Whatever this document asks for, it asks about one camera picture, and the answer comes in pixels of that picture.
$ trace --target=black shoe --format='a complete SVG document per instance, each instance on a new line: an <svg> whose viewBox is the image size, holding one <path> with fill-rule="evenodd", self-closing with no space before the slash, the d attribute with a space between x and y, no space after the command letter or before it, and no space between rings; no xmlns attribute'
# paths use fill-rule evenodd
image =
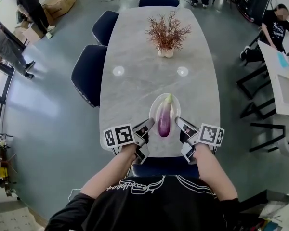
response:
<svg viewBox="0 0 289 231"><path fill-rule="evenodd" d="M32 79L34 77L34 75L33 74L29 74L29 73L25 73L25 77L27 79Z"/></svg>
<svg viewBox="0 0 289 231"><path fill-rule="evenodd" d="M35 61L31 61L30 63L26 64L25 70L28 71L34 65Z"/></svg>
<svg viewBox="0 0 289 231"><path fill-rule="evenodd" d="M250 47L249 46L245 46L244 50L241 52L240 58L241 58L242 61L246 59L246 52L248 50L250 50Z"/></svg>

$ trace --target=white plate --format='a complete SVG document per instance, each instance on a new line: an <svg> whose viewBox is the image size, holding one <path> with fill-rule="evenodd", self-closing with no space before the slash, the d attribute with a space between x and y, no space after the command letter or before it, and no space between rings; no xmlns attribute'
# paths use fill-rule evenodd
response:
<svg viewBox="0 0 289 231"><path fill-rule="evenodd" d="M158 121L159 121L160 111L161 111L162 104L163 104L164 100L168 96L169 96L169 93L163 93L163 94L159 95L154 100L154 102L150 108L149 118L153 118L155 121L155 123L152 127L152 131L157 135L159 135L159 133L158 133ZM170 133L169 133L168 137L172 135L172 133L175 129L176 124L175 124L174 119L180 115L181 115L181 107L180 107L179 100L176 98L176 96L172 95L172 103L171 103L171 109L170 109Z"/></svg>

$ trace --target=eggplant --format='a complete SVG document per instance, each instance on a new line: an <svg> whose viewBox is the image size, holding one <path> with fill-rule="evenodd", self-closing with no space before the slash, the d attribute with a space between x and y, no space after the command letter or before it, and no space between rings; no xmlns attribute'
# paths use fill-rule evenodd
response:
<svg viewBox="0 0 289 231"><path fill-rule="evenodd" d="M158 133L161 137L167 137L170 132L170 110L172 103L172 94L164 100L158 120Z"/></svg>

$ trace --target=red dried branches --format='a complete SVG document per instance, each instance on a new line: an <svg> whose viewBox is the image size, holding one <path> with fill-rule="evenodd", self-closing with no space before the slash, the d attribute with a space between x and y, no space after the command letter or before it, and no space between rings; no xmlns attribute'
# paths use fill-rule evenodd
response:
<svg viewBox="0 0 289 231"><path fill-rule="evenodd" d="M149 30L146 30L156 48L159 50L182 49L182 42L186 39L186 34L191 32L190 24L180 28L181 22L175 18L176 11L171 11L168 21L160 14L160 20L148 18L150 22Z"/></svg>

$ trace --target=gray floor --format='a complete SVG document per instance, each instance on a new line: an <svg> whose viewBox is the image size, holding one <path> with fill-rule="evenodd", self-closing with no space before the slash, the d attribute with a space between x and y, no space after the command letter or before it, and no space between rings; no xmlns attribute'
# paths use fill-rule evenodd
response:
<svg viewBox="0 0 289 231"><path fill-rule="evenodd" d="M221 125L226 131L217 157L240 200L264 189L289 193L289 159L278 150L270 154L248 152L258 131L249 125L254 116L238 118L249 101L237 89L236 81L257 66L243 68L238 58L257 35L257 26L222 1L207 9L192 8L184 0L180 4L193 11L214 60ZM58 20L51 40L42 39L25 50L26 59L37 62L32 70L36 77L32 81L17 73L13 77L3 131L15 136L16 189L24 202L45 218L67 203L72 188L81 188L112 158L100 146L99 108L91 108L82 99L70 76L82 49L96 44L91 27L100 15L105 10L120 12L136 7L137 2L78 0ZM268 87L259 98L268 99L271 92Z"/></svg>

